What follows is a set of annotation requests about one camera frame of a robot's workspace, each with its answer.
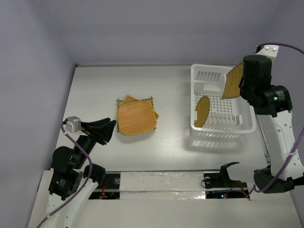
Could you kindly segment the medium round bamboo plate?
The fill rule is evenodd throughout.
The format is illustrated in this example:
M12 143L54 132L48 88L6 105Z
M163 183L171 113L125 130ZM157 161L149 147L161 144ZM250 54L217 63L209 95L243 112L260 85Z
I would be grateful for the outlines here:
M226 82L222 99L233 99L240 97L239 84L243 76L243 62L237 64L226 74Z

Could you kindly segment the square bamboo woven plate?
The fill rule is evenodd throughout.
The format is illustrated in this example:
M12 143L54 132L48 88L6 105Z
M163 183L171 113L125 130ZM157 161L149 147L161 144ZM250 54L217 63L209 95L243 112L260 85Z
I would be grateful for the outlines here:
M117 109L119 109L122 106L123 100L117 99L116 101L117 101Z

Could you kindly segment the thick tan woven plate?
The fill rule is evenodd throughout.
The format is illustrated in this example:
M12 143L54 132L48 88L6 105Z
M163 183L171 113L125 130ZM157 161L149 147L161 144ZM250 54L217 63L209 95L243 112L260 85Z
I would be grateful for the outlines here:
M123 104L117 110L119 132L127 136L148 133L156 128L154 109L146 101Z

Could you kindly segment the triangular orange woven plate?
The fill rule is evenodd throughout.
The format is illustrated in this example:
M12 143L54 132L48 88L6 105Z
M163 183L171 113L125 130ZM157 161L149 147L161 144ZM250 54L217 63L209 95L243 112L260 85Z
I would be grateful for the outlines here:
M152 108L154 108L153 97L146 98L146 99L137 99L130 95L126 95L125 99L122 101L122 105L132 103L132 102L137 102L137 101L146 101L147 103L149 103L152 106Z

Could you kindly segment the small round bamboo plate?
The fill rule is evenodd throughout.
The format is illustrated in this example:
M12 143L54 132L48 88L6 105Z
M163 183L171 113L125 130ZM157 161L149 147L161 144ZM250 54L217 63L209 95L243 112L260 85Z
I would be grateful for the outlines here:
M194 123L194 126L202 128L207 121L210 111L210 100L208 96L203 96L198 101L195 111L197 112L197 120Z

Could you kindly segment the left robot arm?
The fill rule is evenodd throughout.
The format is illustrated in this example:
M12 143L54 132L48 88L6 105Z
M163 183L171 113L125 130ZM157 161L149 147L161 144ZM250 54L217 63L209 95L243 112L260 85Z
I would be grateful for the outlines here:
M106 184L105 168L92 163L89 154L97 143L110 142L115 125L110 118L82 122L76 116L61 122L63 135L74 147L60 146L53 152L46 215L37 227L76 227L93 191Z

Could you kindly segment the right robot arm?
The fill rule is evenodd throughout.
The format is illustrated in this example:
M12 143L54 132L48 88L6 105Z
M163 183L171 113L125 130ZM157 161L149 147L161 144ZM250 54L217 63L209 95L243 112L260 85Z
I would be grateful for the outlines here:
M304 166L297 147L304 135L295 139L292 102L282 85L273 85L272 60L248 55L226 75L222 99L242 97L253 107L264 131L270 165L254 171L253 191L283 193L304 183Z

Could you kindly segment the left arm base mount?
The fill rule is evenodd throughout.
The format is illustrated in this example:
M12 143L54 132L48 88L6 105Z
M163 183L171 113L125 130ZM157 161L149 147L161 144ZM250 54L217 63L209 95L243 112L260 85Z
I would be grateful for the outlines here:
M90 200L117 200L120 198L120 172L107 172L102 186L93 191Z

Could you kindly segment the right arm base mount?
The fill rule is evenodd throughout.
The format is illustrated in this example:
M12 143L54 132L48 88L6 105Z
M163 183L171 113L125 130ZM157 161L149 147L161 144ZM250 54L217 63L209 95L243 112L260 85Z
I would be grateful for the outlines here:
M249 193L246 183L223 178L219 172L204 173L200 185L206 199L244 199Z

